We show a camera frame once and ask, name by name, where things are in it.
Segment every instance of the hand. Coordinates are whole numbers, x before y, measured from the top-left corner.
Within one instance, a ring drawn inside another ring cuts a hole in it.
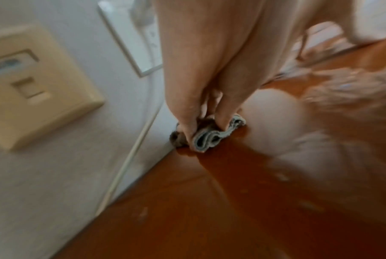
[[[167,105],[189,143],[197,119],[227,129],[277,71],[296,0],[155,0]]]

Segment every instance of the brown wooden surface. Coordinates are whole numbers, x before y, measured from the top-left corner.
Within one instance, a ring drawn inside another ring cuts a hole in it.
[[[384,66],[386,41],[314,69]],[[304,107],[323,80],[258,91],[246,127],[205,154],[171,152],[55,258],[386,258],[386,125]],[[291,147],[317,127],[330,138]]]

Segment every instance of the folded cloth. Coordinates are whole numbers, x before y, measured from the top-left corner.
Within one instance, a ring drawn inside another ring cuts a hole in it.
[[[214,119],[203,119],[199,122],[198,130],[193,136],[193,150],[197,152],[205,152],[209,148],[217,146],[220,141],[230,136],[237,128],[246,125],[246,120],[236,114],[230,121],[230,125],[226,131],[221,131],[216,125]],[[178,148],[188,146],[184,133],[174,131],[169,137],[170,143]]]

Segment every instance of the beige wall plate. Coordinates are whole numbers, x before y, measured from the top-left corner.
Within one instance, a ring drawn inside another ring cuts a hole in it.
[[[91,81],[41,27],[0,36],[0,147],[26,145],[103,103]]]

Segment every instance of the wall plate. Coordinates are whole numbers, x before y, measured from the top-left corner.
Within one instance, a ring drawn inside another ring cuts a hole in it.
[[[0,37],[0,147],[19,148],[104,103],[47,31],[7,32]]]
[[[99,8],[115,38],[141,77],[162,67],[158,24],[135,26],[130,17],[131,0],[100,1]]]

